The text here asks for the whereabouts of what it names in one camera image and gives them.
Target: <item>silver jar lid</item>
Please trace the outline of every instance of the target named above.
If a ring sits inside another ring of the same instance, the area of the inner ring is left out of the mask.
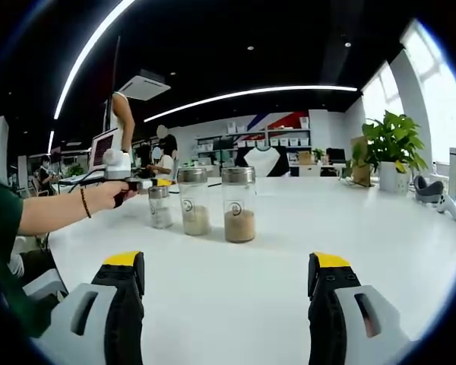
[[[255,168],[249,167],[227,167],[223,168],[221,182],[227,184],[248,184],[255,182]]]
[[[186,183],[206,183],[206,169],[202,167],[187,167],[179,169],[177,173],[177,181],[180,184]]]
[[[149,188],[149,198],[160,199],[169,196],[168,186],[151,186]]]

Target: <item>window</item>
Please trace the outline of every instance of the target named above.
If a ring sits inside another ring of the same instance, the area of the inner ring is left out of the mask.
[[[385,110],[397,115],[404,113],[397,84],[387,62],[363,88],[363,107],[366,118],[370,119],[382,120]]]
[[[449,162],[449,148],[456,147],[456,77],[439,45],[421,24],[414,22],[402,43],[423,90],[432,159]]]

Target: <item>bracelet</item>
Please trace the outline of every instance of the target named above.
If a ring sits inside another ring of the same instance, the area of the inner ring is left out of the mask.
[[[86,205],[86,199],[84,198],[84,189],[83,188],[81,188],[81,199],[83,200],[84,210],[86,211],[88,218],[91,218],[90,211],[88,210],[88,206]]]

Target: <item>glass jar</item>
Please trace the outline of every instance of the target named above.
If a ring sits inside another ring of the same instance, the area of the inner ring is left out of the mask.
[[[221,174],[225,240],[244,243],[255,238],[255,168],[224,168]]]
[[[200,167],[179,169],[177,175],[181,196],[184,233],[200,236],[211,231],[207,209],[207,175]]]
[[[169,207],[169,187],[149,188],[150,217],[154,228],[164,229],[173,225]]]

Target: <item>ceiling air conditioner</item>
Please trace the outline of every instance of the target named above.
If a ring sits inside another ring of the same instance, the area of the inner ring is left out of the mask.
[[[140,74],[123,85],[119,92],[132,99],[147,101],[170,89],[164,82],[165,78],[162,76],[141,70]]]

